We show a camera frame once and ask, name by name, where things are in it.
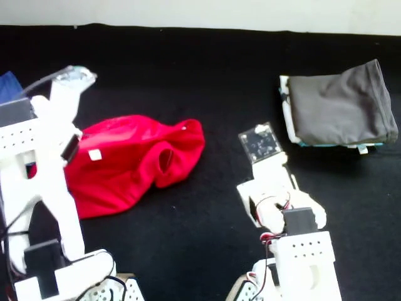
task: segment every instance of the folded gray shirt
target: folded gray shirt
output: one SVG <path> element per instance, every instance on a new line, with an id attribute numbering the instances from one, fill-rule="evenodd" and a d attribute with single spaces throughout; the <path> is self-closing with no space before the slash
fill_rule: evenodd
<path id="1" fill-rule="evenodd" d="M 395 142 L 398 128 L 377 60 L 339 75 L 289 77 L 295 134 L 308 145 Z"/>

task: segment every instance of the white wall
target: white wall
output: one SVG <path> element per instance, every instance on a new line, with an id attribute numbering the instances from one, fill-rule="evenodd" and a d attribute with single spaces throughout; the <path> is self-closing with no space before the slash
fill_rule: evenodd
<path id="1" fill-rule="evenodd" d="M 0 0 L 0 24 L 401 35 L 401 0 Z"/>

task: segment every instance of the red fabric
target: red fabric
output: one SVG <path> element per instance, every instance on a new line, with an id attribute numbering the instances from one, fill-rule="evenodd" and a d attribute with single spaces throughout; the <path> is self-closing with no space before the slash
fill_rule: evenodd
<path id="1" fill-rule="evenodd" d="M 153 183 L 163 188 L 184 180 L 205 146 L 196 120 L 168 126 L 130 115 L 104 120 L 83 133 L 77 155 L 65 168 L 81 219 L 125 211 Z M 100 150 L 101 160 L 90 159 L 93 149 Z"/>

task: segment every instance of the black table surface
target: black table surface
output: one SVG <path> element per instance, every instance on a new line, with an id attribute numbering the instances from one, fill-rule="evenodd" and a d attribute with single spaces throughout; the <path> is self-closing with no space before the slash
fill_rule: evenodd
<path id="1" fill-rule="evenodd" d="M 237 135 L 266 121 L 300 188 L 328 213 L 343 299 L 399 300 L 401 142 L 363 157 L 291 145 L 277 87 L 282 74 L 336 74 L 378 58 L 401 120 L 401 38 L 96 24 L 4 26 L 0 40 L 0 73 L 13 71 L 24 86 L 66 65 L 98 74 L 81 98 L 81 128 L 127 114 L 202 122 L 207 145 L 186 181 L 151 189 L 122 214 L 81 222 L 87 251 L 112 252 L 120 272 L 136 273 L 146 300 L 224 300 L 263 257 L 260 230 L 236 192 L 251 176 Z M 51 221 L 40 214 L 33 240 L 54 235 L 45 234 Z M 3 261 L 1 271 L 4 283 Z"/>

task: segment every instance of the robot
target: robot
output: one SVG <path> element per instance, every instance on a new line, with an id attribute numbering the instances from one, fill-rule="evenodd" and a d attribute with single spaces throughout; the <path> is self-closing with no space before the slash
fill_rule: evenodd
<path id="1" fill-rule="evenodd" d="M 254 179 L 237 190 L 255 226 L 270 232 L 260 237 L 266 259 L 237 280 L 226 301 L 340 301 L 330 234 L 318 231 L 326 225 L 325 210 L 299 190 L 269 123 L 239 139 Z"/>
<path id="2" fill-rule="evenodd" d="M 69 66 L 29 86 L 52 81 L 49 100 L 22 98 L 0 105 L 1 244 L 13 301 L 143 300 L 135 277 L 116 278 L 106 250 L 85 254 L 75 202 L 63 168 L 79 148 L 73 125 L 80 95 L 96 80 L 81 66 Z M 28 178 L 27 167 L 37 172 Z M 60 241 L 30 245 L 28 228 L 42 201 L 58 222 Z"/>

